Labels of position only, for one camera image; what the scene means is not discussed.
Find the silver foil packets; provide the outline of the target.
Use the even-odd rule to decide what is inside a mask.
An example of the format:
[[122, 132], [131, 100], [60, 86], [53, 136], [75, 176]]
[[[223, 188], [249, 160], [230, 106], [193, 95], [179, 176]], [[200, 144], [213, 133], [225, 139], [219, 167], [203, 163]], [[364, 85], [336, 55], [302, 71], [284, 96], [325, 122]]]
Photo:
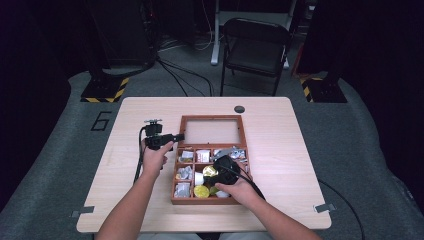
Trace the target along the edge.
[[223, 156], [229, 156], [233, 160], [241, 160], [244, 161], [247, 158], [247, 152], [245, 149], [231, 147], [225, 149], [216, 149], [214, 151], [214, 159], [219, 159]]

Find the grey tape strip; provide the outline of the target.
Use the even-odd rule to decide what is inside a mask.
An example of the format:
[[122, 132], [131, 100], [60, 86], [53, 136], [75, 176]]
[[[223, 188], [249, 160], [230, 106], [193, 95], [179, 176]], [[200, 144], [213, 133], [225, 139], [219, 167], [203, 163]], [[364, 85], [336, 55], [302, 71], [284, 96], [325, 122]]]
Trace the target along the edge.
[[335, 211], [337, 209], [337, 207], [330, 203], [330, 204], [321, 204], [321, 205], [314, 205], [314, 210], [317, 213], [322, 213], [322, 212], [331, 212], [331, 211]]
[[69, 217], [78, 218], [81, 214], [93, 213], [95, 206], [83, 206], [79, 210], [73, 210]]

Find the yellow capsule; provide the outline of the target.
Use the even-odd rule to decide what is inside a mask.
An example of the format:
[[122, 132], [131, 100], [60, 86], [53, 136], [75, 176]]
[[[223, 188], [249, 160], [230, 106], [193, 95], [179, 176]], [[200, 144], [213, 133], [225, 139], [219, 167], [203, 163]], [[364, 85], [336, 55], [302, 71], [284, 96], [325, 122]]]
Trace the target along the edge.
[[204, 185], [197, 185], [193, 189], [197, 198], [208, 198], [210, 196], [209, 189]]

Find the black stand base striped tape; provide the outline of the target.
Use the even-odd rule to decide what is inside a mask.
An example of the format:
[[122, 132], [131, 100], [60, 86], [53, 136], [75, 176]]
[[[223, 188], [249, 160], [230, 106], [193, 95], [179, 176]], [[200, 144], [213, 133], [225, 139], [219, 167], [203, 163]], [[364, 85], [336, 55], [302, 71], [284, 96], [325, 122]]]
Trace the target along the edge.
[[102, 70], [90, 71], [90, 76], [90, 81], [81, 94], [82, 102], [117, 102], [129, 81], [126, 75], [108, 74]]
[[344, 96], [337, 82], [331, 82], [326, 78], [301, 79], [301, 86], [308, 102], [312, 103], [346, 103]]

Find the black folding chair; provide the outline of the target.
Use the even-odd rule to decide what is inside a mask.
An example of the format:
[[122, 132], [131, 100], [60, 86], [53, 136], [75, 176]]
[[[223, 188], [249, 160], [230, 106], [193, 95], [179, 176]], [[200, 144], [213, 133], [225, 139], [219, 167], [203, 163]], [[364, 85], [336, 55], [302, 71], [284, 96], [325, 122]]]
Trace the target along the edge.
[[232, 18], [224, 24], [223, 34], [220, 95], [224, 93], [226, 70], [230, 69], [232, 73], [241, 71], [273, 78], [275, 96], [292, 39], [289, 31], [276, 23]]

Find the person's left hand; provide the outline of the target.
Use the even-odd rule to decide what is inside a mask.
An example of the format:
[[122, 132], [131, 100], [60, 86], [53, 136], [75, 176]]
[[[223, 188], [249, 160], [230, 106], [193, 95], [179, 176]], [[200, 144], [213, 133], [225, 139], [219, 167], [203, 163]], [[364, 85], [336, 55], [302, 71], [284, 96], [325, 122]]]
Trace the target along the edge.
[[173, 148], [173, 145], [174, 143], [170, 141], [159, 150], [152, 150], [146, 146], [145, 141], [142, 141], [143, 170], [141, 176], [156, 179], [163, 165], [167, 162], [166, 154]]

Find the person's right hand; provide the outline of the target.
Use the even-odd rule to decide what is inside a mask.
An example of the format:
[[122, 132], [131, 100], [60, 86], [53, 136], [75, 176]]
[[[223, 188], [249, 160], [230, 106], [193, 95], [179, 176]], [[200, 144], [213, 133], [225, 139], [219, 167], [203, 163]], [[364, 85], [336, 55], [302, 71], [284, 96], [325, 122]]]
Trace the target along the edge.
[[216, 183], [215, 187], [220, 191], [229, 193], [241, 205], [248, 209], [252, 209], [253, 206], [261, 200], [261, 198], [257, 195], [256, 191], [249, 183], [250, 177], [246, 173], [244, 165], [239, 163], [238, 166], [241, 169], [241, 177], [238, 178], [236, 183], [233, 185]]

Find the silver foil packet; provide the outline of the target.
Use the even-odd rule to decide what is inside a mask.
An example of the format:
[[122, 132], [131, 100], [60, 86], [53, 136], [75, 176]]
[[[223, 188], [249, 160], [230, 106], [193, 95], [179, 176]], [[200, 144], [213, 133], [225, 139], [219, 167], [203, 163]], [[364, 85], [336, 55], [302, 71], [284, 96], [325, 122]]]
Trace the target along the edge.
[[180, 182], [175, 185], [174, 196], [176, 198], [188, 198], [191, 196], [190, 183]]
[[175, 174], [177, 180], [191, 180], [193, 177], [193, 170], [191, 166], [178, 168]]

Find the brown wooden compartment box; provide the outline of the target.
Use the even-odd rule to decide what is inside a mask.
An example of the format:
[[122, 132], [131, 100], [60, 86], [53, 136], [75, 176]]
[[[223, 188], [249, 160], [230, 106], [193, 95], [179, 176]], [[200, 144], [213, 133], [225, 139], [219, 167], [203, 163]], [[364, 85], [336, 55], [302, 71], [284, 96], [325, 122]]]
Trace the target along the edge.
[[[245, 137], [242, 117], [239, 115], [185, 115], [181, 118], [180, 134], [185, 135], [185, 140], [178, 143], [176, 160], [174, 165], [173, 185], [171, 190], [171, 202], [174, 205], [229, 205], [235, 200], [232, 196], [228, 198], [218, 198], [211, 195], [208, 198], [197, 198], [194, 195], [194, 175], [196, 172], [202, 173], [204, 167], [212, 165], [217, 159], [214, 159], [216, 149], [225, 149], [237, 147], [245, 149], [247, 158], [244, 161], [234, 160], [237, 164], [242, 163], [245, 171], [249, 170], [249, 155]], [[199, 163], [196, 157], [197, 150], [209, 150], [210, 161], [208, 163]], [[183, 151], [194, 153], [192, 162], [184, 163], [181, 161]], [[193, 177], [191, 180], [177, 180], [175, 174], [178, 168], [191, 166]], [[191, 196], [188, 198], [176, 198], [174, 196], [175, 185], [180, 182], [190, 183]]]

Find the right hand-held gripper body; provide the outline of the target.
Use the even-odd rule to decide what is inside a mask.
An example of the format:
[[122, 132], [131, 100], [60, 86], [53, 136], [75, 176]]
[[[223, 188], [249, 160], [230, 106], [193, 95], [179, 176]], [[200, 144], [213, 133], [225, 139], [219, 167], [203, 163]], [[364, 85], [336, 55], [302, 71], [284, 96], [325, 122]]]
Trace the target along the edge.
[[214, 186], [216, 183], [233, 185], [237, 182], [240, 175], [240, 167], [229, 156], [217, 159], [212, 165], [218, 171], [218, 175], [213, 177], [203, 176], [207, 185]]

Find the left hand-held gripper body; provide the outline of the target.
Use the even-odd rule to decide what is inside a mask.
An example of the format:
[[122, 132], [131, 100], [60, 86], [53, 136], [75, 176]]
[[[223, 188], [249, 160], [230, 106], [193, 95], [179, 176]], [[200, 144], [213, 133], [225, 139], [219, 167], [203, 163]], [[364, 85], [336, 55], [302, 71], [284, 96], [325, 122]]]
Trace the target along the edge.
[[160, 119], [145, 120], [145, 144], [151, 150], [158, 150], [164, 144], [164, 136], [162, 135], [163, 125], [160, 124]]

